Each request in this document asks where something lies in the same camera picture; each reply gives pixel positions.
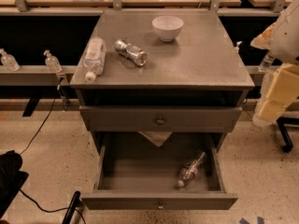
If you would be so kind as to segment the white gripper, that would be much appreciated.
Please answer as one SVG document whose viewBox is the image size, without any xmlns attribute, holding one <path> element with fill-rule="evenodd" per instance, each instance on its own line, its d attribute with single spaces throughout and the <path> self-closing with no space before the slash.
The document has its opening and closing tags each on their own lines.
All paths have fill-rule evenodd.
<svg viewBox="0 0 299 224">
<path fill-rule="evenodd" d="M 252 39 L 256 49 L 270 50 L 274 41 L 276 24 L 272 23 Z M 261 98 L 255 107 L 252 121 L 257 126 L 269 126 L 280 118 L 299 97 L 299 66 L 284 63 L 275 72 L 268 70 L 263 76 Z"/>
</svg>

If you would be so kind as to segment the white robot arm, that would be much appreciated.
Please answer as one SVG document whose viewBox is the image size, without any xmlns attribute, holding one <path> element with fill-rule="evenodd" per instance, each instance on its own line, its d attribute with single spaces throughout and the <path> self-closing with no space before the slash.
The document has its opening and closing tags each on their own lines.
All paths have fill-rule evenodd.
<svg viewBox="0 0 299 224">
<path fill-rule="evenodd" d="M 282 61 L 275 72 L 267 69 L 265 62 L 259 67 L 265 75 L 252 121 L 257 126 L 268 126 L 275 123 L 299 96 L 299 0 L 293 0 L 277 21 L 256 36 L 250 45 L 267 49 L 266 60 Z"/>
</svg>

